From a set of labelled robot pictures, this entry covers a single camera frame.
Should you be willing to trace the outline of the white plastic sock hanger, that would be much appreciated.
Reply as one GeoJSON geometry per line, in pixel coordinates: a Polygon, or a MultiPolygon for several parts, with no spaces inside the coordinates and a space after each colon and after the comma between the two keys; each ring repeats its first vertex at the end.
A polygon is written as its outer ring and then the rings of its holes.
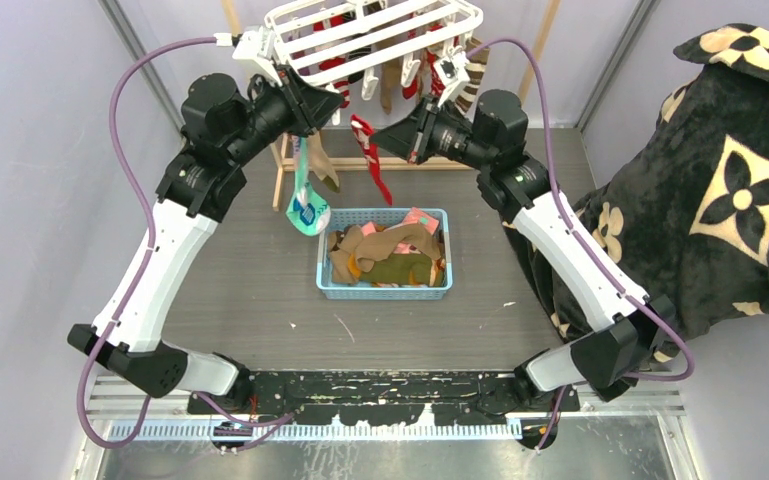
{"type": "Polygon", "coordinates": [[[325,87],[388,61],[405,63],[401,81],[418,68],[413,54],[433,45],[451,47],[483,22],[467,1],[290,1],[264,16],[262,55],[288,65],[309,85],[325,87]]]}

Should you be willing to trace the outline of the red white patterned sock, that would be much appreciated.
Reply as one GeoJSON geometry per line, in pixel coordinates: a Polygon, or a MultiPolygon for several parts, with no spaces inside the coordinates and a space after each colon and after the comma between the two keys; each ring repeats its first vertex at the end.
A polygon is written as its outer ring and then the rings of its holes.
{"type": "Polygon", "coordinates": [[[383,200],[389,206],[393,205],[393,196],[388,186],[381,176],[381,164],[378,154],[378,147],[371,141],[375,129],[364,119],[353,114],[350,118],[350,128],[361,148],[363,158],[366,162],[367,171],[372,178],[373,183],[378,188],[383,200]]]}

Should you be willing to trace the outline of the white hanger clip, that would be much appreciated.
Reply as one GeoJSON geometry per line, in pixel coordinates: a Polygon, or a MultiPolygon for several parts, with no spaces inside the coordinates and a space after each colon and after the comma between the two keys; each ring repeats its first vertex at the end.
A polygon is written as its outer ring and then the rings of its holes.
{"type": "Polygon", "coordinates": [[[380,79],[376,75],[376,69],[374,67],[366,68],[363,71],[362,86],[361,86],[361,98],[363,101],[371,101],[376,89],[378,88],[380,79]]]}

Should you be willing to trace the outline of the mint green blue sock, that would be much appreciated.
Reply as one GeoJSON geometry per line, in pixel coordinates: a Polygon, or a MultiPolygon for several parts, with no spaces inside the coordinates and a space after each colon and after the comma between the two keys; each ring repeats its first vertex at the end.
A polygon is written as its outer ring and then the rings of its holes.
{"type": "Polygon", "coordinates": [[[307,138],[294,136],[292,147],[295,166],[294,189],[285,215],[303,235],[317,236],[327,227],[331,209],[310,183],[307,138]]]}

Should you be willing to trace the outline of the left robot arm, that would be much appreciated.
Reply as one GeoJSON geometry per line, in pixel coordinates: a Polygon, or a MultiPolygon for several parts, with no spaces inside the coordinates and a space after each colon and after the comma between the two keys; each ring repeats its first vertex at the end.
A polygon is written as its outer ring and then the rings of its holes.
{"type": "Polygon", "coordinates": [[[222,73],[195,80],[181,106],[186,144],[167,166],[151,208],[152,227],[109,303],[68,343],[153,398],[174,390],[211,394],[229,413],[252,397],[248,372],[226,356],[161,338],[167,313],[195,257],[246,184],[243,168],[282,135],[325,126],[343,103],[332,86],[307,84],[290,67],[278,80],[252,77],[247,94],[222,73]]]}

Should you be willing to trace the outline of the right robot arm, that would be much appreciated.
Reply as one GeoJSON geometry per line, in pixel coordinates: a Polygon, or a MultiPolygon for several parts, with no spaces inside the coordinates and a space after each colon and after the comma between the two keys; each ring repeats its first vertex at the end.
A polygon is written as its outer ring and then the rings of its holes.
{"type": "Polygon", "coordinates": [[[566,197],[553,191],[547,168],[526,151],[527,129],[517,96],[493,89],[479,96],[473,120],[427,95],[370,141],[409,163],[441,156],[477,170],[483,200],[546,259],[582,309],[590,333],[515,368],[518,403],[537,411],[557,388],[578,383],[610,401],[666,340],[661,327],[672,323],[675,307],[625,275],[586,235],[566,197]]]}

